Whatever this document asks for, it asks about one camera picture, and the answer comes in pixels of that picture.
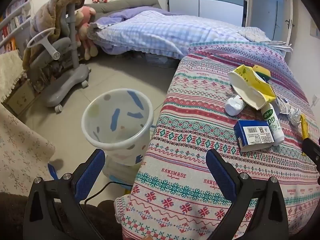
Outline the green label yogurt bottle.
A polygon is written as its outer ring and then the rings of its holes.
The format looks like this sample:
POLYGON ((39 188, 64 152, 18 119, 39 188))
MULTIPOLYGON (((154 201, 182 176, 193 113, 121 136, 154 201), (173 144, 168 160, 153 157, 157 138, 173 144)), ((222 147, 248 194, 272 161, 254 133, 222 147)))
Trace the green label yogurt bottle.
POLYGON ((267 103, 260 111, 263 119, 268 123, 270 131, 272 133, 274 139, 273 146, 282 144, 284 142, 285 136, 274 107, 270 103, 267 103))

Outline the blue white biscuit box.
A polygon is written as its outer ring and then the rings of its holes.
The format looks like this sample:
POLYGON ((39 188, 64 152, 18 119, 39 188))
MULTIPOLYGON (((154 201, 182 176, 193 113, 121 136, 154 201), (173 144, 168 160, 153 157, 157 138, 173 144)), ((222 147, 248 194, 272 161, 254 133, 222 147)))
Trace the blue white biscuit box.
POLYGON ((238 120, 234 125, 234 133, 240 152, 263 150, 274 143, 269 125, 264 120, 238 120))

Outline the yellow white paper bag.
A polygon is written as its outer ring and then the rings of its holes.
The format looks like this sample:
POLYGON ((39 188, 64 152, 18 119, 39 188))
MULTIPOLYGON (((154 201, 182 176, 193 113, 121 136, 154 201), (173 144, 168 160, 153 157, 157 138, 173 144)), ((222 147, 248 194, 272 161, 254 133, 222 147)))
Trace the yellow white paper bag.
POLYGON ((272 87, 252 67, 240 65, 227 75, 235 92, 252 108, 261 110, 276 100, 272 87))

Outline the yellow green sponge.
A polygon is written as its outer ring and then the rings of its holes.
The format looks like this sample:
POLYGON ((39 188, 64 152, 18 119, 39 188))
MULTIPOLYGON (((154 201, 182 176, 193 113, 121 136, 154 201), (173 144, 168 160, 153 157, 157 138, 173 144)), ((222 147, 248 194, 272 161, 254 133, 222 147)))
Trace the yellow green sponge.
POLYGON ((256 64, 252 68, 265 82, 270 80, 271 73, 268 69, 256 64))

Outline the white plastic bottle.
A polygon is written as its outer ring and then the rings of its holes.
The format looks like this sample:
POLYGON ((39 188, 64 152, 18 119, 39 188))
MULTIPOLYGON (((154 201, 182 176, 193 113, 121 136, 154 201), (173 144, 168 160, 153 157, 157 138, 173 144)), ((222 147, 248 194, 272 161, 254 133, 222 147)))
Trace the white plastic bottle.
POLYGON ((239 95, 237 95, 227 100, 225 104, 225 112, 230 116, 236 116, 240 114, 245 107, 246 103, 239 95))

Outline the white patterned trash bin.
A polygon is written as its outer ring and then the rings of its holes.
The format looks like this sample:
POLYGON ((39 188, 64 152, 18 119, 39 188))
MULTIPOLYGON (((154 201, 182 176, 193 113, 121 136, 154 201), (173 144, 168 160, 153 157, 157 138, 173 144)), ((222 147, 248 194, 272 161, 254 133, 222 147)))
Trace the white patterned trash bin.
POLYGON ((150 142, 153 106, 140 91, 119 88, 94 99, 85 109, 81 128, 87 141, 116 163, 142 162, 150 142))

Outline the yellow snack packet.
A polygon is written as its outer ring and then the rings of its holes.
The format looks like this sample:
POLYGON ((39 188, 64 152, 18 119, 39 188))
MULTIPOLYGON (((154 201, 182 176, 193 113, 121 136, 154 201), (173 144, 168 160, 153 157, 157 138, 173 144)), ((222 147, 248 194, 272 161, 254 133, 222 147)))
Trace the yellow snack packet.
POLYGON ((303 144, 302 144, 302 149, 303 149, 303 156, 307 156, 307 154, 305 153, 306 150, 306 139, 309 138, 309 129, 308 129, 308 122, 306 120, 306 117, 304 114, 300 115, 300 124, 301 124, 301 128, 302 128, 302 139, 303 139, 303 144))

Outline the brown slipper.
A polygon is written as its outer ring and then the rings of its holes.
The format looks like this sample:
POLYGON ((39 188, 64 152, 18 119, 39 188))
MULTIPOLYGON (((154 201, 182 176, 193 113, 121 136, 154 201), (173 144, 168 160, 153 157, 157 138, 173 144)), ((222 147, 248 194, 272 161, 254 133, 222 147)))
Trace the brown slipper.
POLYGON ((123 239, 122 227, 116 220, 113 200, 104 200, 97 206, 81 204, 81 207, 103 239, 123 239))

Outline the floral cloth cover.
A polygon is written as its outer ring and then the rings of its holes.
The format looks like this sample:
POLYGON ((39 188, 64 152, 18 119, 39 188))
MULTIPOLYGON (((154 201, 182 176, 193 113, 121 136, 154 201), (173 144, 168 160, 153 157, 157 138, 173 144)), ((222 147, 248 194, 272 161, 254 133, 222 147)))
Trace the floral cloth cover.
POLYGON ((0 109, 1 191, 28 196, 37 177, 50 180, 48 163, 55 146, 18 120, 4 106, 0 109))

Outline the striped patterned bed cover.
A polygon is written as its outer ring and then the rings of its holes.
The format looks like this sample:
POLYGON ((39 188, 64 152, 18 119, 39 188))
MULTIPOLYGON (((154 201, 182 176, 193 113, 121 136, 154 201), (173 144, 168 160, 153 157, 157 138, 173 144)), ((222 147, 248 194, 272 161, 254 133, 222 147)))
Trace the striped patterned bed cover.
POLYGON ((319 126, 281 52, 263 43, 194 44, 178 65, 129 194, 114 202, 122 239, 287 239, 319 218, 319 161, 300 126, 279 117, 284 141, 260 148, 265 111, 225 111, 230 77, 261 66, 277 98, 319 126))

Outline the cardboard box on floor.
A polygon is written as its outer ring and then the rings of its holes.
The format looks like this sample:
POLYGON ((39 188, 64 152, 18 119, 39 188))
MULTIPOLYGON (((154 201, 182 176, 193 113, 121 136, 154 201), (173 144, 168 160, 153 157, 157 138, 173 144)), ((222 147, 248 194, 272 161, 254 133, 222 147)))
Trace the cardboard box on floor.
POLYGON ((9 99, 6 101, 6 105, 16 114, 21 114, 35 99, 35 91, 30 84, 29 80, 26 80, 23 85, 13 91, 9 99))

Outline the grey rolling desk chair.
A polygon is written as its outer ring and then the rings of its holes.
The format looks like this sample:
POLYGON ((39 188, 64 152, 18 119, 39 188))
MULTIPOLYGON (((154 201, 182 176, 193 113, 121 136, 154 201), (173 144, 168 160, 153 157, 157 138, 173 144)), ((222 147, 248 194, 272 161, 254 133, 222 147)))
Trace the grey rolling desk chair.
POLYGON ((32 35, 27 44, 28 49, 38 45, 44 49, 30 64, 27 71, 32 81, 45 78, 44 68, 51 72, 58 72, 58 78, 47 81, 47 86, 40 92, 45 106, 53 108, 56 113, 63 111, 61 102, 75 85, 80 84, 82 88, 88 87, 91 71, 87 65, 79 63, 74 3, 63 8, 60 23, 61 36, 55 42, 49 41, 49 36, 55 31, 52 27, 32 35))

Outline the brown blanket on chair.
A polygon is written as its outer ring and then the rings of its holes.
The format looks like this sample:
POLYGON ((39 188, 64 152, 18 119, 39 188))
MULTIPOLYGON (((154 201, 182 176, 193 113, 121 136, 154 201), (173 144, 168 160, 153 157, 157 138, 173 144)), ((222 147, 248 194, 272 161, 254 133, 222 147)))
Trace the brown blanket on chair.
POLYGON ((85 0, 49 0, 30 20, 29 41, 24 50, 24 70, 43 68, 70 52, 74 68, 79 67, 75 11, 85 0))

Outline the blue checked quilt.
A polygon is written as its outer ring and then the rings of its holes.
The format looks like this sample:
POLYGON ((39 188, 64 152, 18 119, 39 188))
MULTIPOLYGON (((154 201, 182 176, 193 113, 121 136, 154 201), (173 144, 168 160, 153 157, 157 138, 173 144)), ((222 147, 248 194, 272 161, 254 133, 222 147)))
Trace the blue checked quilt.
POLYGON ((103 16, 90 23, 87 36, 111 55, 135 50, 175 59, 186 56, 192 43, 269 40, 256 27, 239 27, 153 7, 125 9, 103 16))

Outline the pink plush toy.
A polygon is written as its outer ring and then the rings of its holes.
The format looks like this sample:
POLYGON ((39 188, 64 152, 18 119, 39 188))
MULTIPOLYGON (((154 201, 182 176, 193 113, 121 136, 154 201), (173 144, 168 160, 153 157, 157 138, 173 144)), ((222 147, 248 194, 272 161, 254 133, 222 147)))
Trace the pink plush toy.
POLYGON ((92 57, 96 57, 98 54, 97 46, 87 36, 91 16, 95 15, 96 11, 92 7, 88 6, 83 6, 75 13, 75 25, 77 31, 75 36, 76 44, 77 47, 84 47, 85 60, 89 60, 92 57))

